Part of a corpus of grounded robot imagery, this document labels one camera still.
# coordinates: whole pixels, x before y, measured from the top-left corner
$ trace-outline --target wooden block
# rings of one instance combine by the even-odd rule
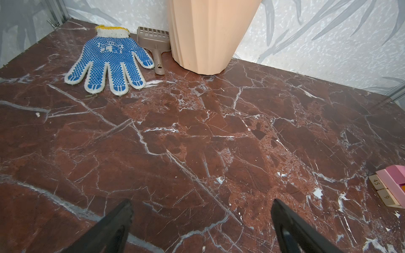
[[[397,207],[400,206],[398,201],[395,199],[395,197],[392,195],[390,190],[388,189],[382,189],[377,191],[378,195],[380,195],[380,198],[384,202],[386,206],[391,206],[391,207]]]
[[[405,166],[391,165],[385,169],[397,184],[405,184]]]
[[[388,189],[388,187],[381,181],[378,175],[369,176],[369,179],[377,191],[381,189]]]
[[[390,189],[390,192],[394,195],[399,204],[405,207],[405,192],[397,183],[395,183],[394,179],[390,176],[387,170],[379,170],[376,173],[381,181],[383,181],[388,189]]]

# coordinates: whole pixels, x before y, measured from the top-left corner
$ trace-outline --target wall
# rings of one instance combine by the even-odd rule
[[[0,68],[53,31],[41,0],[0,0]]]
[[[168,29],[166,0],[64,0],[71,17]],[[234,57],[369,91],[405,80],[405,0],[263,0]]]

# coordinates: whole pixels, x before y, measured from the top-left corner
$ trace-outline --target glove logo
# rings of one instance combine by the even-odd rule
[[[101,53],[112,52],[112,53],[122,53],[124,45],[117,45],[113,41],[109,41],[106,44],[97,43],[100,48]]]

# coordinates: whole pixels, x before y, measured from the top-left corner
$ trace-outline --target pink block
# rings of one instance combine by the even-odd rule
[[[394,181],[394,179],[390,176],[386,169],[377,171],[377,175],[380,179],[384,182],[384,184],[388,187],[388,190],[394,195],[397,199],[399,204],[402,207],[405,207],[405,192],[401,189],[401,187]]]
[[[405,184],[405,166],[391,165],[386,167],[385,169],[397,184]]]

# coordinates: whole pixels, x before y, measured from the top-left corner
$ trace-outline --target scoop handle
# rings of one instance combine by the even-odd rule
[[[152,49],[153,60],[155,61],[155,73],[164,74],[164,68],[162,65],[162,53],[158,49]]]

